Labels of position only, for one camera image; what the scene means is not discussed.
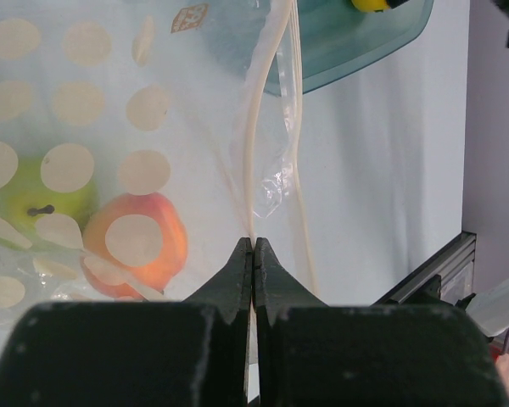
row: teal plastic container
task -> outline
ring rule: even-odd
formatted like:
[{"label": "teal plastic container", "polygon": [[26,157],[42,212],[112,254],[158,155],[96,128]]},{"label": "teal plastic container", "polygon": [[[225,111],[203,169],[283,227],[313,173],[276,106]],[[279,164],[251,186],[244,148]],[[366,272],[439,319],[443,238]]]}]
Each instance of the teal plastic container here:
[{"label": "teal plastic container", "polygon": [[[362,13],[350,0],[299,0],[304,93],[377,62],[417,38],[433,0],[410,0],[382,13]],[[280,94],[277,63],[266,83]]]}]

